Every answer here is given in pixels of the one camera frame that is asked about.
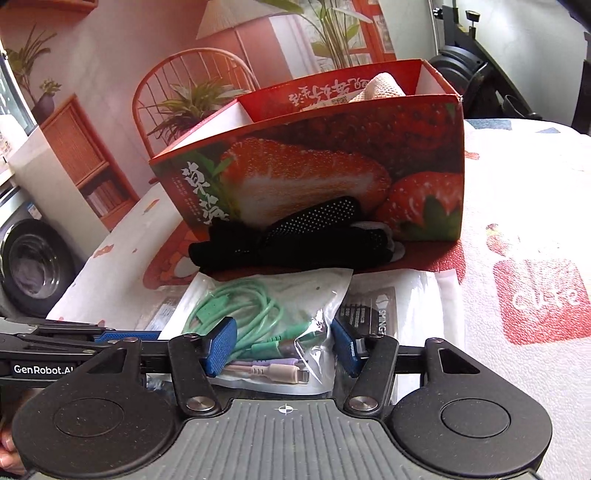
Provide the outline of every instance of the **lamp shade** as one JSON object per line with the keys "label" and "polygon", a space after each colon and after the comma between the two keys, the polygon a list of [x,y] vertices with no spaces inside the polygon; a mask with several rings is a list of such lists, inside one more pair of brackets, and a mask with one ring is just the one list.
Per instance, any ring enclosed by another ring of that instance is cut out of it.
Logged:
{"label": "lamp shade", "polygon": [[256,0],[209,0],[197,31],[197,40],[257,18],[281,14],[285,14],[285,10]]}

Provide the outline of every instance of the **usb cable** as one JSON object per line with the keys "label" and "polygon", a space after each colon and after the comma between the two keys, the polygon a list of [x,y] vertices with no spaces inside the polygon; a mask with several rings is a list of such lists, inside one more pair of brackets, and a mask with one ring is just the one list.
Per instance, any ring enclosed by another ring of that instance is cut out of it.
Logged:
{"label": "usb cable", "polygon": [[271,364],[268,367],[253,365],[227,365],[222,373],[240,372],[246,375],[258,375],[266,377],[271,381],[296,385],[298,383],[308,383],[310,373],[308,370],[300,370],[296,365]]}

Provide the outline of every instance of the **metal screw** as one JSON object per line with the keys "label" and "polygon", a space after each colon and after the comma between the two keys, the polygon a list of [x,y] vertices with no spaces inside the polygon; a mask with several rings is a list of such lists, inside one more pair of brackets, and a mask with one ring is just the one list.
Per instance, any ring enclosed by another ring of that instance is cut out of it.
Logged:
{"label": "metal screw", "polygon": [[213,410],[216,403],[209,397],[191,397],[187,400],[187,408],[193,411]]}
{"label": "metal screw", "polygon": [[353,397],[349,400],[349,407],[357,411],[372,411],[378,408],[378,401],[372,397]]}

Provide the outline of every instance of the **blue gripper pad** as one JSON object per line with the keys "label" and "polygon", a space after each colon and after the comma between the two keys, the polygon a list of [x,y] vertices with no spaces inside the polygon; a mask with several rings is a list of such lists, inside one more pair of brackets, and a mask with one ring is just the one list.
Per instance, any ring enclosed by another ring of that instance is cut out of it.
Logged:
{"label": "blue gripper pad", "polygon": [[95,338],[95,342],[102,343],[109,340],[121,340],[126,337],[136,337],[140,340],[158,340],[160,331],[144,332],[143,330],[107,330],[100,337]]}
{"label": "blue gripper pad", "polygon": [[202,362],[203,370],[208,377],[216,377],[228,363],[230,354],[238,340],[238,325],[236,320],[230,319],[228,324],[212,339],[209,356]]}
{"label": "blue gripper pad", "polygon": [[349,376],[357,378],[365,362],[355,354],[355,341],[345,331],[338,320],[330,324],[332,334],[335,337],[335,353],[337,361],[343,366]]}

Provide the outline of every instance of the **washing machine door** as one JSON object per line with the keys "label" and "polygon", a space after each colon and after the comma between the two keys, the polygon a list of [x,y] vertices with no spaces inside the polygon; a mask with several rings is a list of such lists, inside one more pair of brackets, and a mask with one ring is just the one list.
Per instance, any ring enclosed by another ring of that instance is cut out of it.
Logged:
{"label": "washing machine door", "polygon": [[45,318],[76,277],[68,246],[48,224],[26,219],[12,225],[0,245],[2,286],[26,315]]}

